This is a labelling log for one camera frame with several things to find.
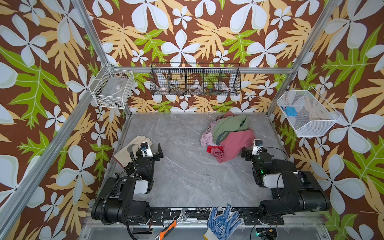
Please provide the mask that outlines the maroon pink cloth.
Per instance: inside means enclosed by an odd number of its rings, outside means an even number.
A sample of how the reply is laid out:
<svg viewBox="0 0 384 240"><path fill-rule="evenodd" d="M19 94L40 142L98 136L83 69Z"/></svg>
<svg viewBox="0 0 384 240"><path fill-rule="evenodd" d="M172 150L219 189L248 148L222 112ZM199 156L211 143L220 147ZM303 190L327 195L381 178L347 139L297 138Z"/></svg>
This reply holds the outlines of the maroon pink cloth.
<svg viewBox="0 0 384 240"><path fill-rule="evenodd" d="M219 146L222 146L222 153L211 153L218 163L224 163L235 159L242 151L242 148L250 148L253 146L255 133L252 129L242 132L231 132L228 137L223 140Z"/></svg>

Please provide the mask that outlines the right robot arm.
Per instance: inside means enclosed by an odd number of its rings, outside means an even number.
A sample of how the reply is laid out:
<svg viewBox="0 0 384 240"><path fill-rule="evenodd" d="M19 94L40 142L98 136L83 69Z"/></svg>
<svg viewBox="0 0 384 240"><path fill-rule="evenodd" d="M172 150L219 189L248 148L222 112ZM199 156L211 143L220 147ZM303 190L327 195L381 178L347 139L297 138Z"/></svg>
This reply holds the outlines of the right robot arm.
<svg viewBox="0 0 384 240"><path fill-rule="evenodd" d="M263 200L258 206L261 224L283 225L284 215L330 209L330 198L310 171L298 171L294 163L275 159L265 148L257 153L243 148L241 157L252 163L256 184L271 189L273 194L271 200Z"/></svg>

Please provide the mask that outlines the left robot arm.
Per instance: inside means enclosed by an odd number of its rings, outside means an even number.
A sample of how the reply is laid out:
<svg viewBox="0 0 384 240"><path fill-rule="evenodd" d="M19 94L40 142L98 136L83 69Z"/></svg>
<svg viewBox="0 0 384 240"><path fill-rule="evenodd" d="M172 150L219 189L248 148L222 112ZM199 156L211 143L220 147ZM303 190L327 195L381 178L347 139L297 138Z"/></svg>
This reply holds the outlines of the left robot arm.
<svg viewBox="0 0 384 240"><path fill-rule="evenodd" d="M154 184L155 162L164 157L161 145L152 153L149 143L141 143L134 153L130 151L131 162L121 173L109 177L92 207L91 217L104 225L148 224L151 217L149 202L134 200L135 195L150 193Z"/></svg>

